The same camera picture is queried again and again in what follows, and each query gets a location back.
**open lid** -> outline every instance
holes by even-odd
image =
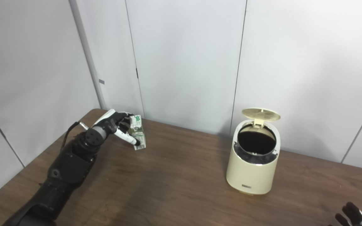
[[[264,108],[247,108],[243,110],[243,115],[254,120],[253,126],[263,128],[266,121],[277,121],[280,115],[276,112]]]

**trash can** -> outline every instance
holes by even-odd
[[[272,188],[280,153],[280,135],[270,121],[280,119],[276,112],[263,108],[243,110],[249,118],[238,124],[227,167],[227,182],[249,194],[266,194]]]

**cable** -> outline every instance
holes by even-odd
[[[60,152],[62,151],[63,147],[65,146],[65,143],[66,143],[66,138],[68,137],[68,134],[69,132],[75,128],[77,125],[79,125],[79,122],[75,122],[72,124],[72,126],[69,126],[68,130],[66,131],[66,134],[65,134],[65,137],[63,138],[63,142],[62,142],[62,145],[61,145],[61,150],[59,150]]]

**black robotic arm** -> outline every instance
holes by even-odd
[[[72,192],[85,181],[100,146],[110,134],[115,134],[133,145],[140,145],[140,142],[127,132],[129,116],[132,114],[111,109],[98,119],[92,128],[81,123],[86,131],[64,146],[69,131],[79,124],[74,123],[66,133],[61,152],[48,169],[46,181],[3,226],[55,226],[54,221]]]

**brown table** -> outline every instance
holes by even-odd
[[[82,121],[92,125],[105,111]],[[231,139],[144,120],[147,148],[110,136],[58,226],[326,226],[347,202],[362,209],[362,169],[282,151],[272,190],[250,196],[229,186]],[[81,132],[76,127],[70,137]],[[0,225],[44,182],[55,141],[0,189]]]

